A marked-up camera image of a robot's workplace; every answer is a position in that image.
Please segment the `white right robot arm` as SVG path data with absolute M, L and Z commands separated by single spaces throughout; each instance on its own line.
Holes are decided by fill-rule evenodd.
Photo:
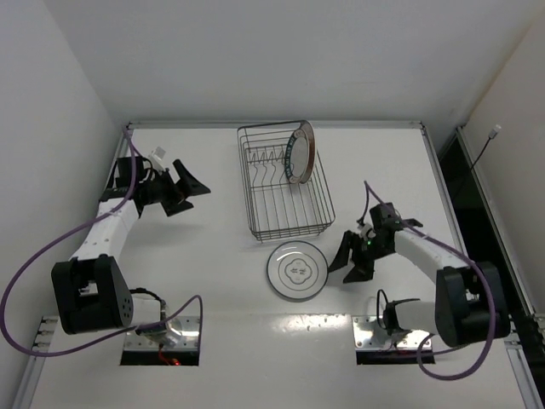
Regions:
M 419 221 L 401 219 L 393 211 L 390 203 L 378 204 L 370 209 L 369 223 L 359 219 L 358 232 L 347 230 L 329 272 L 351 263 L 344 283 L 369 281 L 377 260 L 397 254 L 433 282 L 435 299 L 388 301 L 379 320 L 387 334 L 422 330 L 452 348 L 506 337 L 511 324 L 498 269 L 490 262 L 456 255 L 438 240 L 416 232 Z

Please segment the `grey rimmed white plate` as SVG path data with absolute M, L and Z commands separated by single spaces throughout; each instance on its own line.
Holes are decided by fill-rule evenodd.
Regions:
M 316 297 L 328 280 L 327 261 L 315 245 L 291 240 L 279 245 L 268 257 L 268 284 L 282 298 L 304 302 Z

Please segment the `green rimmed white plate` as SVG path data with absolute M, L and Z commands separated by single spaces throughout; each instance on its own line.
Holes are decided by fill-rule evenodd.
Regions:
M 291 184 L 304 183 L 309 165 L 309 141 L 306 132 L 296 129 L 288 140 L 284 153 L 284 174 Z

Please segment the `orange sunburst pattern plate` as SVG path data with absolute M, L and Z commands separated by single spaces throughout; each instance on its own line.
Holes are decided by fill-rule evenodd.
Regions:
M 303 120 L 298 131 L 294 147 L 294 150 L 297 151 L 295 163 L 297 164 L 299 183 L 306 183 L 313 172 L 316 141 L 313 127 L 308 121 Z

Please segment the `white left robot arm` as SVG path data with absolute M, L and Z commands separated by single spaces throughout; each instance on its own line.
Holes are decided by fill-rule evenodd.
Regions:
M 99 200 L 97 222 L 71 258 L 57 262 L 51 272 L 65 333 L 132 326 L 161 346 L 173 347 L 181 339 L 181 323 L 167 320 L 166 302 L 159 296 L 151 302 L 135 300 L 136 294 L 150 292 L 130 290 L 118 266 L 129 232 L 148 205 L 159 204 L 174 216 L 192 208 L 188 198 L 210 192 L 179 159 L 173 165 L 177 181 L 153 155 L 117 159 Z

